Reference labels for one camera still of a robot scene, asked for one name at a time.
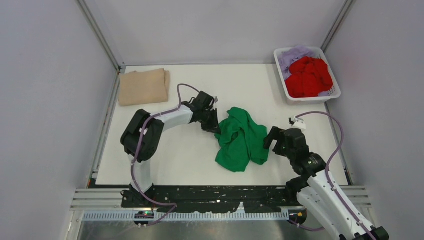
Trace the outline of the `green t shirt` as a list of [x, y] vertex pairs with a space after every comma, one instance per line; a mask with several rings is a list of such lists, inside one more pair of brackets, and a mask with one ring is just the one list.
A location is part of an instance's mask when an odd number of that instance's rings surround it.
[[250, 162], [265, 164], [269, 157], [269, 151], [263, 147], [267, 127], [257, 124], [239, 107], [232, 107], [227, 114], [219, 123], [221, 133], [215, 134], [220, 147], [215, 162], [233, 173], [244, 172]]

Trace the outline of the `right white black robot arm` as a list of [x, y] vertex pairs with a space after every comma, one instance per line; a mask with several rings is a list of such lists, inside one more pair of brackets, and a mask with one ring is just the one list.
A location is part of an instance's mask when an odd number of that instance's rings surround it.
[[351, 202], [336, 183], [329, 165], [309, 150], [300, 129], [272, 127], [264, 138], [264, 149], [286, 157], [298, 177], [285, 185], [285, 198], [291, 205], [301, 204], [335, 240], [387, 240], [384, 227], [376, 227]]

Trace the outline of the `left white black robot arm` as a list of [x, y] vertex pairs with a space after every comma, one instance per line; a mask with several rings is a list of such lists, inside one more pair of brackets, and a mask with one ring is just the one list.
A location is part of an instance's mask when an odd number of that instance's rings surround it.
[[151, 203], [169, 206], [169, 203], [157, 202], [149, 190], [153, 187], [151, 177], [151, 159], [157, 152], [162, 134], [172, 128], [192, 123], [200, 123], [201, 129], [207, 133], [219, 134], [218, 98], [200, 91], [189, 101], [180, 101], [172, 109], [150, 113], [138, 110], [124, 130], [120, 143], [130, 161], [130, 192], [141, 207]]

